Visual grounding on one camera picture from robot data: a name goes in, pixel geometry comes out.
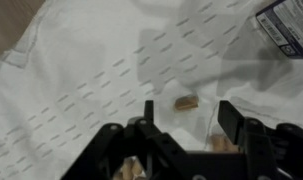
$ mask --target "white cloth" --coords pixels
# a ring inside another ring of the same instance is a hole
[[[0,58],[0,179],[59,179],[103,124],[141,116],[147,99],[186,149],[205,148],[221,99],[303,126],[303,61],[275,60],[256,5],[47,0]],[[191,93],[199,108],[175,112]]]

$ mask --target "wooden piece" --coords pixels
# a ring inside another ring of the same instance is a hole
[[[132,173],[136,176],[140,175],[143,171],[142,166],[140,165],[139,161],[136,159],[133,162],[133,166],[132,166]]]
[[[228,137],[225,137],[225,144],[228,152],[239,152],[238,146],[233,145]]]
[[[195,95],[181,97],[175,101],[174,107],[177,111],[185,111],[198,107],[199,99]]]
[[[224,135],[212,135],[211,142],[214,152],[224,152],[226,150]]]
[[[124,180],[132,180],[133,179],[133,173],[132,173],[132,165],[133,160],[132,158],[125,158],[123,167],[122,167],[122,174]]]

